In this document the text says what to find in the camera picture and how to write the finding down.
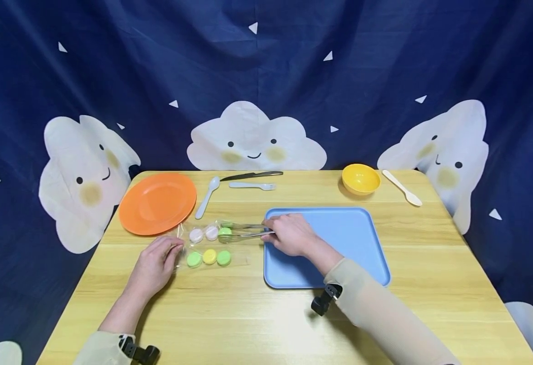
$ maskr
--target yellow bowl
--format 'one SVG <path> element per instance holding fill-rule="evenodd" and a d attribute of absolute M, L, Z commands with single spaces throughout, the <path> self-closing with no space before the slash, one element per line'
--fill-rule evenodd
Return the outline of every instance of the yellow bowl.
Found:
<path fill-rule="evenodd" d="M 341 180 L 347 191 L 360 196 L 375 192 L 380 184 L 378 172 L 362 164 L 346 166 L 341 173 Z"/>

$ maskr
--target person's left hand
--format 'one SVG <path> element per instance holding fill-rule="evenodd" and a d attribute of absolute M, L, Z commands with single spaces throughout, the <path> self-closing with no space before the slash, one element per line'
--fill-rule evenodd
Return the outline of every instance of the person's left hand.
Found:
<path fill-rule="evenodd" d="M 124 293 L 133 298 L 150 300 L 169 282 L 175 259 L 182 248 L 182 239 L 157 237 L 140 253 Z"/>

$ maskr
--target tongs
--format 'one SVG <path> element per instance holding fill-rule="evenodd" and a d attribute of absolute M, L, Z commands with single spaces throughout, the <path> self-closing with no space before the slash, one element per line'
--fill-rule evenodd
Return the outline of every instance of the tongs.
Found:
<path fill-rule="evenodd" d="M 270 230 L 270 228 L 268 228 L 267 226 L 264 226 L 263 224 L 240 224 L 240 223 L 234 223 L 230 221 L 220 221 L 219 224 L 220 224 L 220 227 L 229 228 L 232 231 L 252 230 L 252 229 L 266 230 L 266 231 L 257 232 L 257 233 L 245 232 L 242 234 L 221 234 L 218 236 L 218 240 L 221 243 L 239 242 L 239 241 L 244 241 L 246 239 L 251 239 L 251 238 L 260 237 L 263 235 L 274 233 L 274 231 Z"/>

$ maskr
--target table surface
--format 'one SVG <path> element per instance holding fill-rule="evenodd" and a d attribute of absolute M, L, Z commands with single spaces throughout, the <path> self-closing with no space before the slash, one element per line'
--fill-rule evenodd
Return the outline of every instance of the table surface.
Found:
<path fill-rule="evenodd" d="M 139 174 L 131 186 L 159 172 Z M 197 187 L 197 206 L 213 176 L 243 172 L 181 172 Z M 416 208 L 382 176 L 369 197 L 350 196 L 341 172 L 289 171 L 248 182 L 275 191 L 215 191 L 205 216 L 259 223 L 273 207 L 361 206 L 370 211 L 392 272 L 390 290 L 466 364 L 533 364 L 533 353 L 467 247 L 424 174 L 393 171 L 423 201 Z M 71 364 L 86 338 L 123 291 L 138 254 L 151 242 L 125 231 L 116 214 L 38 362 Z M 137 329 L 141 346 L 155 345 L 164 364 L 389 364 L 371 339 L 332 306 L 310 310 L 312 290 L 275 290 L 263 280 L 259 241 L 232 246 L 243 262 L 227 268 L 183 269 L 149 304 Z"/>

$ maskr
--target blue curtain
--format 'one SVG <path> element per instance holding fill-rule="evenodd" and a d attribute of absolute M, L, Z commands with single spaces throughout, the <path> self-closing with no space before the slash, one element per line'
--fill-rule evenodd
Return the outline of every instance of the blue curtain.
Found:
<path fill-rule="evenodd" d="M 533 348 L 533 0 L 0 0 L 0 363 L 135 173 L 352 162 L 427 174 Z"/>

